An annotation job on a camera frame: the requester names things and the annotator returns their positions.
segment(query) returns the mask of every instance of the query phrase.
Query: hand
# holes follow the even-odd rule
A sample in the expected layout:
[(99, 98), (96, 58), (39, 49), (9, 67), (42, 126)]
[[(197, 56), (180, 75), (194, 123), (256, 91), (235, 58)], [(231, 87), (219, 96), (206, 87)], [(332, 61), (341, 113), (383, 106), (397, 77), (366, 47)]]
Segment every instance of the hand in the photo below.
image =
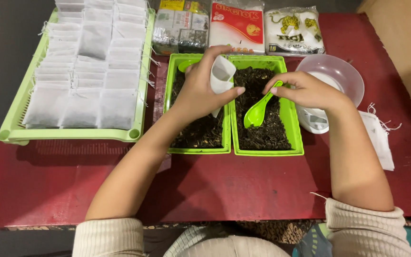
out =
[(186, 79), (171, 110), (179, 113), (185, 122), (191, 123), (223, 107), (245, 91), (234, 87), (221, 94), (215, 94), (210, 86), (210, 71), (215, 58), (231, 51), (230, 46), (215, 46), (205, 51), (200, 62), (186, 68)]
[[(284, 86), (272, 88), (277, 80), (294, 85), (296, 89)], [(277, 74), (267, 83), (263, 94), (269, 90), (274, 95), (289, 99), (301, 106), (325, 111), (340, 107), (344, 103), (351, 103), (345, 94), (303, 71)]]

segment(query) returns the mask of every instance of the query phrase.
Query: cream ribbed sweater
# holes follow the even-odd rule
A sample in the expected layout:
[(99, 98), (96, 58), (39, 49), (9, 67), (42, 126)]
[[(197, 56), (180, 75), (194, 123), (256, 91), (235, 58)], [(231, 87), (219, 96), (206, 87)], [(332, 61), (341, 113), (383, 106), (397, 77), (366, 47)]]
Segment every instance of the cream ribbed sweater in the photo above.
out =
[[(333, 256), (409, 257), (401, 209), (378, 212), (329, 198), (327, 226)], [(142, 223), (138, 219), (90, 220), (77, 226), (73, 257), (142, 257)], [(198, 242), (175, 257), (288, 257), (276, 245), (253, 237), (229, 236)]]

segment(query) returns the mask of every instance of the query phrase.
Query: red and white package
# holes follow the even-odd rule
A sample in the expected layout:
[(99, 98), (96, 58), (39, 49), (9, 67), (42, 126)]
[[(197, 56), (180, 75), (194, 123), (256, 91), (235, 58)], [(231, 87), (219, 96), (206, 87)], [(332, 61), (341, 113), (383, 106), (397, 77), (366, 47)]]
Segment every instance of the red and white package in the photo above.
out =
[(235, 54), (264, 54), (263, 7), (245, 10), (212, 3), (209, 47), (230, 45)]

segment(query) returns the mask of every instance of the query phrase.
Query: white plastic bowl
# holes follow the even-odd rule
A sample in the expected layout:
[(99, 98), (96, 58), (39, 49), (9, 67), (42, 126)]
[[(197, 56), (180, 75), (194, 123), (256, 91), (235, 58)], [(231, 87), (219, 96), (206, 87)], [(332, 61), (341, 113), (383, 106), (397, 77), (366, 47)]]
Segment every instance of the white plastic bowl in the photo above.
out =
[(346, 61), (327, 54), (313, 54), (305, 57), (296, 70), (308, 73), (323, 73), (340, 86), (356, 107), (364, 96), (364, 81), (359, 72)]

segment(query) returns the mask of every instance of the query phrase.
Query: green plastic tray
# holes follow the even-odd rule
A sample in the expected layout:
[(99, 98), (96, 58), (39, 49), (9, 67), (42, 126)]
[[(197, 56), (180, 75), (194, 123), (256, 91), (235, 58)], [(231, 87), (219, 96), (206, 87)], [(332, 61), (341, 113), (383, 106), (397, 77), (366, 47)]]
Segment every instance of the green plastic tray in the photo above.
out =
[[(169, 59), (168, 77), (166, 80), (166, 91), (164, 93), (164, 108), (163, 113), (168, 111), (171, 106), (171, 92), (174, 84), (175, 74), (179, 64), (184, 61), (197, 60), (202, 58), (202, 54), (171, 54)], [(221, 133), (221, 145), (223, 148), (216, 149), (196, 149), (196, 148), (169, 148), (168, 153), (171, 154), (229, 154), (231, 153), (231, 118), (229, 113), (229, 104), (223, 107), (223, 131)]]
[[(155, 20), (155, 10), (148, 9), (147, 35), (143, 52), (146, 55), (142, 58), (141, 78), (148, 78), (148, 68), (150, 67), (150, 55), (152, 47), (152, 31)], [(49, 22), (57, 22), (57, 9), (55, 8), (50, 16)], [(15, 95), (14, 101), (9, 108), (6, 118), (0, 129), (0, 141), (4, 143), (14, 143), (27, 145), (31, 139), (116, 139), (123, 142), (137, 142), (142, 136), (145, 117), (145, 103), (147, 97), (147, 82), (140, 80), (138, 88), (138, 97), (136, 104), (136, 113), (131, 130), (121, 129), (25, 129), (22, 125), (26, 110), (30, 102), (30, 90), (33, 88), (31, 77), (34, 69), (38, 66), (46, 54), (46, 46), (49, 43), (49, 36), (44, 33), (33, 59), (26, 71), (25, 77)]]
[[(245, 56), (232, 55), (229, 56), (231, 61), (237, 69), (245, 69), (252, 67), (254, 69), (270, 69), (276, 73), (286, 72), (285, 61), (283, 57), (279, 56)], [(300, 135), (299, 121), (297, 119), (296, 108), (294, 102), (280, 98), (280, 119), (283, 121), (286, 130), (286, 137), (291, 143), (291, 149), (286, 151), (250, 151), (241, 150), (239, 148), (239, 140), (237, 134), (237, 117), (236, 117), (236, 103), (234, 101), (229, 103), (231, 108), (231, 126), (232, 126), (232, 140), (234, 142), (234, 153), (236, 155), (247, 156), (294, 156), (304, 155), (304, 146), (302, 144), (302, 137)]]

